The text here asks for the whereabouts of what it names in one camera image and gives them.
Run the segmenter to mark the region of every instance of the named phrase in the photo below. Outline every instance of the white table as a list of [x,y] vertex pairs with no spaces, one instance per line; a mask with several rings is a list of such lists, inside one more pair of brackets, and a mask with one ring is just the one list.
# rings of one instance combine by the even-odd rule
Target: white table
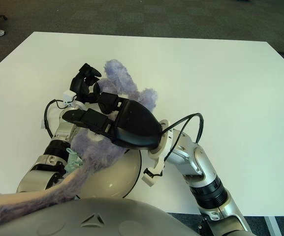
[[[140,90],[158,92],[158,120],[204,115],[200,144],[244,215],[284,215],[284,59],[266,42],[34,32],[0,63],[0,193],[14,193],[47,147],[45,105],[85,62],[103,73],[110,59]],[[49,112],[53,131],[59,112]],[[197,128],[193,119],[186,133],[194,139]],[[142,169],[151,164],[143,158]],[[128,197],[198,213],[169,164],[155,186],[139,180]]]

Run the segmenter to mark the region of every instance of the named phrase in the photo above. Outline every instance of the black cable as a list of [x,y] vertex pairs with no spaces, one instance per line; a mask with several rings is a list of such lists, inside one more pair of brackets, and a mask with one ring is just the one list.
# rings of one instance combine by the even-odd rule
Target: black cable
[[[76,98],[76,95],[73,97],[73,100],[72,100],[72,101],[67,102],[67,103],[73,102],[73,101],[75,100],[75,98]],[[48,134],[49,134],[50,138],[53,138],[53,134],[52,134],[52,132],[51,132],[51,130],[50,130],[49,123],[48,123],[48,118],[47,118],[47,114],[48,114],[48,109],[49,109],[49,107],[50,107],[51,104],[53,104],[53,103],[56,103],[56,104],[57,104],[57,107],[58,107],[59,109],[65,109],[65,108],[68,107],[68,105],[66,105],[65,107],[60,107],[59,104],[58,104],[58,102],[63,102],[63,100],[56,100],[56,99],[53,99],[53,100],[50,101],[50,102],[48,103],[48,105],[45,107],[45,111],[44,111],[44,116],[43,116],[44,127],[45,127],[46,130],[48,131]]]
[[171,126],[165,128],[161,134],[164,134],[166,133],[169,129],[172,129],[173,127],[177,126],[178,124],[180,124],[181,122],[185,121],[185,120],[190,120],[192,119],[192,117],[199,117],[200,118],[200,125],[199,125],[199,131],[197,133],[197,136],[196,136],[196,143],[198,143],[201,139],[201,136],[202,136],[202,133],[203,133],[203,124],[204,124],[204,119],[203,119],[203,116],[201,113],[194,113],[194,114],[191,114],[191,115],[188,115],[186,117],[183,117],[182,119],[178,120],[177,122],[173,123]]
[[185,127],[186,127],[186,125],[189,123],[189,121],[190,121],[193,117],[199,117],[199,118],[200,118],[199,131],[197,132],[197,137],[196,137],[196,141],[195,141],[195,142],[198,143],[198,142],[200,141],[201,136],[202,136],[202,133],[203,133],[203,125],[204,125],[204,119],[203,119],[203,116],[201,115],[201,113],[191,114],[191,115],[188,115],[188,116],[186,116],[186,117],[180,119],[179,121],[175,122],[174,124],[172,124],[171,126],[169,126],[168,128],[166,128],[166,129],[164,129],[164,130],[162,131],[162,134],[163,134],[163,133],[167,132],[169,129],[171,129],[171,128],[177,126],[177,125],[180,124],[181,122],[183,122],[183,121],[185,121],[186,119],[188,119],[188,120],[186,121],[186,123],[183,125],[182,129],[180,130],[180,133],[179,133],[179,135],[178,135],[178,137],[177,137],[176,142],[174,143],[174,145],[173,145],[172,148],[170,149],[169,153],[168,153],[168,154],[166,155],[166,157],[164,158],[164,161],[167,160],[167,158],[169,157],[169,155],[172,153],[173,149],[176,147],[176,145],[177,145],[177,143],[178,143],[178,141],[179,141],[179,139],[180,139],[180,137],[181,137],[181,135],[182,135],[182,133],[183,133]]
[[48,123],[48,119],[47,119],[47,113],[48,113],[49,106],[50,106],[52,103],[55,103],[55,102],[56,102],[56,100],[53,99],[52,101],[50,101],[50,102],[48,103],[48,105],[45,107],[44,116],[43,116],[44,127],[45,127],[46,130],[48,131],[48,134],[49,134],[50,138],[53,137],[53,134],[52,134],[52,132],[51,132],[51,130],[50,130],[50,127],[49,127],[49,123]]

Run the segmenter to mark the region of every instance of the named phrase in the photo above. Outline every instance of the purple stuffed toy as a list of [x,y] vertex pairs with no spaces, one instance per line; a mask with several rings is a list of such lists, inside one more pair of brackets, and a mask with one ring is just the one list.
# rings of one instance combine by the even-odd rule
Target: purple stuffed toy
[[[151,88],[139,92],[127,69],[119,61],[108,61],[105,72],[107,78],[98,81],[101,91],[127,95],[129,99],[138,101],[153,111],[157,93]],[[110,114],[109,117],[112,119],[115,114]],[[57,185],[38,192],[0,194],[0,224],[44,207],[73,200],[88,177],[113,165],[126,150],[85,128],[80,128],[75,135],[71,148],[81,157],[83,164],[75,171],[65,174]]]

